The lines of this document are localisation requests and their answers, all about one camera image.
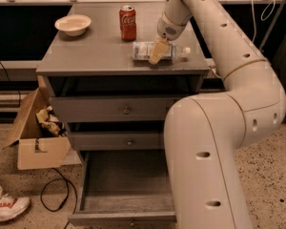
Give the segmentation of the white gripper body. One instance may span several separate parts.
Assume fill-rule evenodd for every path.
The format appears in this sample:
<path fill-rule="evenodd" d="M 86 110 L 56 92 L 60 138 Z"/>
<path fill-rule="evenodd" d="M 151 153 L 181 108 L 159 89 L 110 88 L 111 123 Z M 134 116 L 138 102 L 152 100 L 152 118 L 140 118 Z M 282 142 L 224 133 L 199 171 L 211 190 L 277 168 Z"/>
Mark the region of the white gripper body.
<path fill-rule="evenodd" d="M 157 34 L 169 41 L 175 41 L 185 30 L 189 16 L 170 16 L 162 13 L 157 23 Z"/>

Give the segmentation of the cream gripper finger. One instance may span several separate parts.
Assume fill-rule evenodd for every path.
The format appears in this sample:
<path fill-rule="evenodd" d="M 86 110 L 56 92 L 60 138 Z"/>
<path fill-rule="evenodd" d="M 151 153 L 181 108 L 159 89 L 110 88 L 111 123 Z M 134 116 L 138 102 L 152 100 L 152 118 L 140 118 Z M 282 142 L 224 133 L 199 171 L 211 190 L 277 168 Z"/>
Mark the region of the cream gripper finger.
<path fill-rule="evenodd" d="M 153 42 L 153 47 L 150 53 L 149 62 L 153 65 L 157 64 L 164 54 L 169 50 L 170 43 L 166 38 L 157 38 Z"/>

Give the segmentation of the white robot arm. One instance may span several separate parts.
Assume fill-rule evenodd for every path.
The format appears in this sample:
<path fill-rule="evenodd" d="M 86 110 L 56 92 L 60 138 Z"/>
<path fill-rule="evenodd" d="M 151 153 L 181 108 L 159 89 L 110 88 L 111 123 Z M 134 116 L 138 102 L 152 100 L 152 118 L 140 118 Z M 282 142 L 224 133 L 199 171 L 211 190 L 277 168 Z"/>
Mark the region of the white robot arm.
<path fill-rule="evenodd" d="M 272 133 L 286 94 L 269 61 L 217 0 L 169 0 L 158 22 L 184 30 L 195 20 L 224 91 L 173 104 L 164 125 L 165 155 L 178 229 L 253 229 L 235 167 L 235 149 Z"/>

